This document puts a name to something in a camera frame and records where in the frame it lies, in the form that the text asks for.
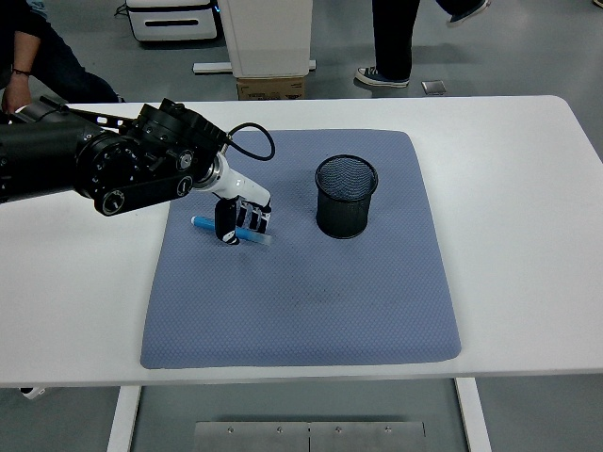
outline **hand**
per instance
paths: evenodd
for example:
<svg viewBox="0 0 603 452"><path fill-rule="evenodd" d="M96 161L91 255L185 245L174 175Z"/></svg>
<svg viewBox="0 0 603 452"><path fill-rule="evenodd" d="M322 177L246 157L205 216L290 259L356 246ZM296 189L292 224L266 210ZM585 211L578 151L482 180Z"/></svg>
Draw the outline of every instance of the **hand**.
<svg viewBox="0 0 603 452"><path fill-rule="evenodd" d="M2 96L2 111L11 114L22 106L29 104L31 104L29 78L25 75L14 73Z"/></svg>

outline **bracelet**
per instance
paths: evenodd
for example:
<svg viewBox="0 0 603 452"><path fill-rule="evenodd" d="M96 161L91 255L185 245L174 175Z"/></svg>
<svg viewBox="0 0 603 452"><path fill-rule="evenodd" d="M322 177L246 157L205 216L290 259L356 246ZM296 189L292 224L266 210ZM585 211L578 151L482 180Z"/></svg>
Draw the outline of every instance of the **bracelet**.
<svg viewBox="0 0 603 452"><path fill-rule="evenodd" d="M13 73L16 73L17 75L25 75L25 76L27 76L27 77L28 77L29 75L31 75L31 73L29 73L28 71L20 71L20 70L18 70L18 69L13 69L12 71L13 71Z"/></svg>

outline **pen holder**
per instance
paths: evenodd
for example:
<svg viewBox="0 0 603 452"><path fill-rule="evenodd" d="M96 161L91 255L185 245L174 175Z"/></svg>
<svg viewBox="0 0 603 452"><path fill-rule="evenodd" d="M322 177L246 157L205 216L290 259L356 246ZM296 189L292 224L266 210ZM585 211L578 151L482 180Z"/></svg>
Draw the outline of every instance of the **pen holder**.
<svg viewBox="0 0 603 452"><path fill-rule="evenodd" d="M377 171L355 155L335 155L316 171L317 225L334 238L352 238L367 226L370 198L377 188Z"/></svg>

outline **sneaker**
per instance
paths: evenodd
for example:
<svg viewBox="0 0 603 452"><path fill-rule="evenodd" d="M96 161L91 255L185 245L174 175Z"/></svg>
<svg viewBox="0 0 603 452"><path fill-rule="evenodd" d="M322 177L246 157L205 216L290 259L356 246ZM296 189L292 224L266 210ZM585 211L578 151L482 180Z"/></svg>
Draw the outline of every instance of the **sneaker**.
<svg viewBox="0 0 603 452"><path fill-rule="evenodd" d="M389 88L406 88L408 86L408 78L400 79L400 80L391 80L389 78L383 77L380 73L377 72L377 68L360 68L356 71L356 76L354 77L359 82L362 82L366 85L371 85L372 87L389 87Z"/></svg>
<svg viewBox="0 0 603 452"><path fill-rule="evenodd" d="M19 388L19 389L21 391L21 394L23 394L29 400L33 400L37 396L41 396L42 394L44 394L46 392L46 388L41 388L41 387L38 387L38 388Z"/></svg>
<svg viewBox="0 0 603 452"><path fill-rule="evenodd" d="M469 11L464 12L463 14L455 14L454 16L451 16L450 20L447 22L447 25L449 27L459 26L467 19L470 19L474 16L477 16L481 12L486 11L486 8L488 8L491 3L492 0L481 0L474 8L470 9Z"/></svg>

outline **gray fabric mat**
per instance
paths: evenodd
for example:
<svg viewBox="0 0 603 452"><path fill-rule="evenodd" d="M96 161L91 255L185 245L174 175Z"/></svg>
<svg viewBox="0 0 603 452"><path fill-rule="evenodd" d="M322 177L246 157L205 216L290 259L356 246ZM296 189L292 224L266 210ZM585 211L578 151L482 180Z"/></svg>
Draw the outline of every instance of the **gray fabric mat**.
<svg viewBox="0 0 603 452"><path fill-rule="evenodd" d="M190 224L217 198L171 203L144 330L147 368L425 363L461 343L415 150L378 130L272 133L276 156L235 150L234 170L270 191L270 246L221 243ZM258 132L236 142L255 153ZM315 170L348 153L379 175L367 228L334 239L317 226Z"/></svg>

